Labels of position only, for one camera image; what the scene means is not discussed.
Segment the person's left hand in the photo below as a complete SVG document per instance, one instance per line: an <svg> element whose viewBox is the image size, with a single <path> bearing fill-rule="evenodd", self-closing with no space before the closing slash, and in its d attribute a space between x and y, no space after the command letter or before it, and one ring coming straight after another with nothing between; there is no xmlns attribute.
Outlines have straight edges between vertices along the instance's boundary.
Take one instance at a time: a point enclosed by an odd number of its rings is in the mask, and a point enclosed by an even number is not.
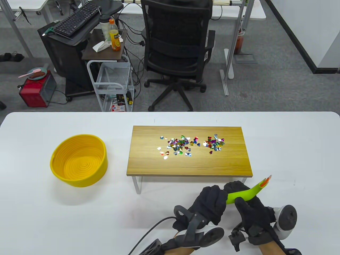
<svg viewBox="0 0 340 255"><path fill-rule="evenodd" d="M226 209L227 198L228 193L220 189L219 186L206 186L195 199L194 203L188 208L188 211L204 217L205 222L199 225L200 229L210 222L217 226Z"/></svg>

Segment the person's right hand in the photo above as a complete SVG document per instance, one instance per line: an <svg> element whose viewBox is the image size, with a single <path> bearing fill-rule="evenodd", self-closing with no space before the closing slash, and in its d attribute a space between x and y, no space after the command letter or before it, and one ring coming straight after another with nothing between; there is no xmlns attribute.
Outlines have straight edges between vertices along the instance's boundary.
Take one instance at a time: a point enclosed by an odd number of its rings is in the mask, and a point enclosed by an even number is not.
<svg viewBox="0 0 340 255"><path fill-rule="evenodd" d="M242 218L249 243L259 246L274 241L282 250L285 249L271 226L274 222L274 213L269 207L264 206L258 197L255 196L249 201L237 197L235 206Z"/></svg>

